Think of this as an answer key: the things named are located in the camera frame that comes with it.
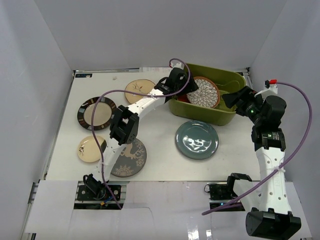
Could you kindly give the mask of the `red and teal flower plate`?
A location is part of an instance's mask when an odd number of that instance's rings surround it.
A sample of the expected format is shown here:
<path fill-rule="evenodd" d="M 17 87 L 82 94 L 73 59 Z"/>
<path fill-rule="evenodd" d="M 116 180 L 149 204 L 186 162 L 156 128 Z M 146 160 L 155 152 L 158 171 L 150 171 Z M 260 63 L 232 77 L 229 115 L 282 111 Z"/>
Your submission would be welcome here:
<path fill-rule="evenodd" d="M 177 97 L 177 100 L 180 101 L 180 102 L 190 103 L 190 101 L 188 100 L 186 94 L 185 94 L 185 95 L 178 96 L 178 97 Z"/>

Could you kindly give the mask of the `white petal pattern bowl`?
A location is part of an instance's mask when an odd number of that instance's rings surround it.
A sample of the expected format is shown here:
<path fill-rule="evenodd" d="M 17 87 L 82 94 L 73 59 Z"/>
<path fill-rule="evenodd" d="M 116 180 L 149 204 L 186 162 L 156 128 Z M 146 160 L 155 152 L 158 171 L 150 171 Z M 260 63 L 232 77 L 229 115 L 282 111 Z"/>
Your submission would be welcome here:
<path fill-rule="evenodd" d="M 197 76 L 194 82 L 198 86 L 196 91 L 186 95 L 188 101 L 204 108 L 215 108 L 220 103 L 220 91 L 218 87 L 208 78 Z"/>

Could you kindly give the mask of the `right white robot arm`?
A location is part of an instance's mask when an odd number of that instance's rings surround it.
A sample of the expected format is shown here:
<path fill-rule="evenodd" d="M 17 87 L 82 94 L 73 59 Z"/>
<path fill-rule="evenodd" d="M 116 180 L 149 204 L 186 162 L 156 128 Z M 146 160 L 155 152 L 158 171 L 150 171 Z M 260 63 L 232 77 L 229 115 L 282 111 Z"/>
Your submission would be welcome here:
<path fill-rule="evenodd" d="M 282 167 L 286 141 L 280 128 L 287 104 L 279 96 L 263 97 L 248 86 L 234 93 L 222 95 L 228 108 L 248 117 L 252 123 L 251 140 L 258 159 L 261 193 L 242 198 L 247 210 L 246 232 L 251 237 L 269 240 L 288 240 L 301 229 L 299 217 L 292 213 Z"/>

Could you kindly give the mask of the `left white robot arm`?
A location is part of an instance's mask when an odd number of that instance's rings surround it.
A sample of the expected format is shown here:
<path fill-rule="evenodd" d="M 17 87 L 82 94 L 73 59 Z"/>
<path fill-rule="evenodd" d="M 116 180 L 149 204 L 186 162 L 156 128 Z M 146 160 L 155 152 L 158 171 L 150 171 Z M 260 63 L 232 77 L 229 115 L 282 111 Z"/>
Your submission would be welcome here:
<path fill-rule="evenodd" d="M 136 139 L 140 120 L 173 97 L 198 89 L 189 66 L 185 65 L 185 68 L 173 67 L 169 76 L 161 78 L 149 93 L 142 93 L 140 100 L 128 106 L 119 105 L 115 109 L 105 150 L 102 150 L 95 130 L 91 130 L 99 150 L 99 165 L 96 171 L 101 176 L 101 181 L 92 183 L 88 188 L 88 193 L 94 199 L 103 198 L 106 190 L 111 192 L 108 183 L 112 168 L 122 150 Z"/>

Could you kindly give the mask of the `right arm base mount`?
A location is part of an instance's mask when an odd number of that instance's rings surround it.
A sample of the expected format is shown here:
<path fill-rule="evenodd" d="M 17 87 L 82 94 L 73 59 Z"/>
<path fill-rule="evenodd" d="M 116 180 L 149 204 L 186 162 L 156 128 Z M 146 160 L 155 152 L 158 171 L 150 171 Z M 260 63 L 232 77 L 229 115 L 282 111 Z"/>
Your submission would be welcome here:
<path fill-rule="evenodd" d="M 209 195 L 210 209 L 222 206 L 237 197 L 237 195 L 229 189 L 226 182 L 207 183 L 203 190 Z"/>

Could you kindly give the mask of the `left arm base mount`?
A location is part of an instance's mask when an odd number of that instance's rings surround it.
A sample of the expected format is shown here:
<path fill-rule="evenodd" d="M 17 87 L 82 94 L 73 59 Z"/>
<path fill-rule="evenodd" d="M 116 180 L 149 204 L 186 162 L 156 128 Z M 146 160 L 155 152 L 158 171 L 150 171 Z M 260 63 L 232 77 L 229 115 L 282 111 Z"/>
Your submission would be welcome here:
<path fill-rule="evenodd" d="M 103 185 L 98 194 L 80 184 L 74 201 L 74 210 L 120 210 L 111 193 Z"/>

